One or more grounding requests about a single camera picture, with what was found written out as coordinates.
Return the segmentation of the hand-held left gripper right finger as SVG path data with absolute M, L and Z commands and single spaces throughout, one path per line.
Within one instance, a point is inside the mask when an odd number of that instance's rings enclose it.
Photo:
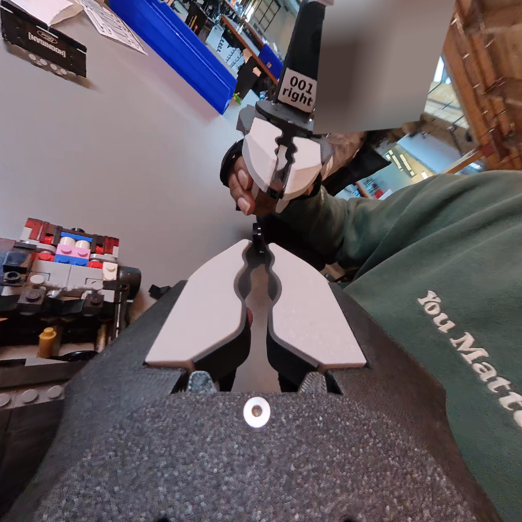
M 366 358 L 327 279 L 277 244 L 267 246 L 271 338 L 320 370 L 362 368 Z

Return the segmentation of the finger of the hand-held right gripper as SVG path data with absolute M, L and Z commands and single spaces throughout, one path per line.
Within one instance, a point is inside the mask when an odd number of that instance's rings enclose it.
M 290 164 L 284 194 L 276 205 L 276 213 L 281 213 L 289 202 L 299 198 L 314 185 L 322 169 L 321 144 L 309 138 L 294 137 L 295 151 Z
M 263 119 L 253 119 L 250 131 L 245 134 L 242 155 L 253 180 L 254 197 L 259 191 L 268 193 L 277 163 L 277 140 L 282 129 Z

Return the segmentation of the black lego roof panel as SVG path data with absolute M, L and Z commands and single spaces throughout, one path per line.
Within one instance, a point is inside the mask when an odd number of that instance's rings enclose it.
M 87 48 L 28 10 L 1 1 L 2 39 L 10 51 L 55 75 L 87 78 Z

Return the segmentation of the person's right forearm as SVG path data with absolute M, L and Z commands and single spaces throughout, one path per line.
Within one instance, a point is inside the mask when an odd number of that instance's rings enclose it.
M 438 174 L 385 200 L 322 189 L 280 219 L 356 278 L 380 266 L 381 288 L 433 278 L 471 300 L 521 299 L 521 171 Z

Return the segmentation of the crumpled white paper bag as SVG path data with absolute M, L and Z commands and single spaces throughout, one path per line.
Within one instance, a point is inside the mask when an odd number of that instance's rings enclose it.
M 31 16 L 52 26 L 63 20 L 76 16 L 82 11 L 76 1 L 10 1 Z

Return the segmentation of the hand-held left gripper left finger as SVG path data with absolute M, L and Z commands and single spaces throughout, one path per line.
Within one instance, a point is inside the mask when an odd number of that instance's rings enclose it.
M 240 333 L 245 305 L 238 279 L 249 248 L 250 240 L 240 240 L 189 277 L 145 357 L 148 366 L 196 369 L 204 356 Z

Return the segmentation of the printed white paper sheet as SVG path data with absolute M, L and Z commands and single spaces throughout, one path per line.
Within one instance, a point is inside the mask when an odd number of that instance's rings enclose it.
M 147 55 L 145 48 L 134 32 L 105 5 L 97 1 L 78 1 L 78 3 L 81 4 L 84 12 L 101 35 Z

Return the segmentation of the blue plastic bin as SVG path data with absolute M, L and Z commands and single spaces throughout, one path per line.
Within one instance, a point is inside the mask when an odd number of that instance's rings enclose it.
M 165 2 L 110 1 L 110 8 L 214 109 L 224 114 L 236 78 Z
M 258 57 L 271 74 L 279 80 L 284 64 L 278 55 L 271 49 L 269 44 L 264 44 Z

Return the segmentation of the black lego car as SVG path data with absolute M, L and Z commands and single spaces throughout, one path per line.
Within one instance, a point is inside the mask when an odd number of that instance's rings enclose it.
M 141 272 L 120 240 L 29 218 L 1 238 L 1 411 L 61 399 L 129 324 Z

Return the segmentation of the person's right hand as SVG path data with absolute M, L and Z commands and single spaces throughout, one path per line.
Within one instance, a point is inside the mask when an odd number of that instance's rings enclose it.
M 264 217 L 275 211 L 275 199 L 264 192 L 253 196 L 253 180 L 242 156 L 238 157 L 230 171 L 228 186 L 232 199 L 244 215 Z

